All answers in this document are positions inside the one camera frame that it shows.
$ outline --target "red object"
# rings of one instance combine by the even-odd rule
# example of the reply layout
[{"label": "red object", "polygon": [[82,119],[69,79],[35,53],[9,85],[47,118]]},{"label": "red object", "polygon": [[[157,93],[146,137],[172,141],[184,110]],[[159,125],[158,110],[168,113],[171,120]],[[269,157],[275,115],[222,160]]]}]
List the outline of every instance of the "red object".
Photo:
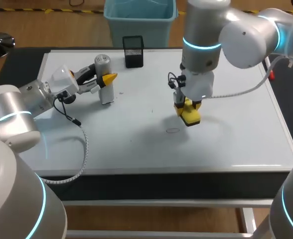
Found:
[{"label": "red object", "polygon": [[269,79],[270,79],[270,81],[275,80],[275,75],[274,75],[273,71],[271,71]]}]

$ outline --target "black mesh cup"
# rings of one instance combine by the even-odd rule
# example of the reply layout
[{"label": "black mesh cup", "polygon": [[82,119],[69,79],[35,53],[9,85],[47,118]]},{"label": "black mesh cup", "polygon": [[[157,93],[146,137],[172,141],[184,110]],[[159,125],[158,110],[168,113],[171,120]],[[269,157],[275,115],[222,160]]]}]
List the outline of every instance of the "black mesh cup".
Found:
[{"label": "black mesh cup", "polygon": [[127,68],[143,67],[143,38],[142,36],[124,36],[122,38]]}]

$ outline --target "white tabletop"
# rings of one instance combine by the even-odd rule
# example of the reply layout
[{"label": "white tabletop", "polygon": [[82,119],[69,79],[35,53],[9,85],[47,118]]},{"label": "white tabletop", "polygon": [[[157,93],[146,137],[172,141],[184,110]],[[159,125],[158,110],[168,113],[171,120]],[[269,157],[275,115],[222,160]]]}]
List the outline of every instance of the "white tabletop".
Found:
[{"label": "white tabletop", "polygon": [[[233,98],[204,100],[201,123],[187,127],[173,108],[167,74],[180,74],[180,49],[145,50],[144,67],[126,69],[123,50],[55,51],[39,78],[61,65],[78,71],[107,54],[115,101],[100,104],[98,94],[77,95],[67,113],[82,122],[89,137],[85,174],[289,171],[293,140],[267,81],[256,91]],[[246,90],[261,81],[260,64],[241,70],[223,53],[214,70],[214,94]],[[51,109],[36,118],[41,142],[21,154],[40,176],[77,173],[84,156],[81,130]],[[179,129],[167,133],[168,129]]]}]

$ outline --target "wooden floor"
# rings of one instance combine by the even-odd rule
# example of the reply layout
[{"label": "wooden floor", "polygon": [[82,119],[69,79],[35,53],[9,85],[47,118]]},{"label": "wooden floor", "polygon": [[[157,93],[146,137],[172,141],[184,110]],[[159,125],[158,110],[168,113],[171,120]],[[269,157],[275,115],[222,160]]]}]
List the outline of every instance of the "wooden floor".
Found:
[{"label": "wooden floor", "polygon": [[[185,11],[185,0],[176,0]],[[72,9],[103,9],[104,0],[86,0]],[[242,10],[277,7],[292,10],[290,0],[232,0]],[[0,0],[7,8],[70,8],[68,0]],[[173,23],[170,46],[181,46],[184,16]],[[15,37],[17,47],[112,46],[102,14],[69,12],[0,12],[0,32]],[[5,57],[0,59],[0,69]],[[67,207],[68,228],[82,230],[240,232],[235,209]],[[255,209],[257,224],[268,209]]]}]

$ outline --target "blue trash bin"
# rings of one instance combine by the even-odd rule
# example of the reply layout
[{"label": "blue trash bin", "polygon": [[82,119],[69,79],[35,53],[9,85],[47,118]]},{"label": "blue trash bin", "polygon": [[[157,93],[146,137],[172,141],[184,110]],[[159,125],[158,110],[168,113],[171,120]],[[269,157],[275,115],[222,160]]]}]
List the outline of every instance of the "blue trash bin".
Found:
[{"label": "blue trash bin", "polygon": [[175,0],[106,0],[104,9],[114,47],[134,35],[143,37],[145,47],[167,47],[177,16]]}]

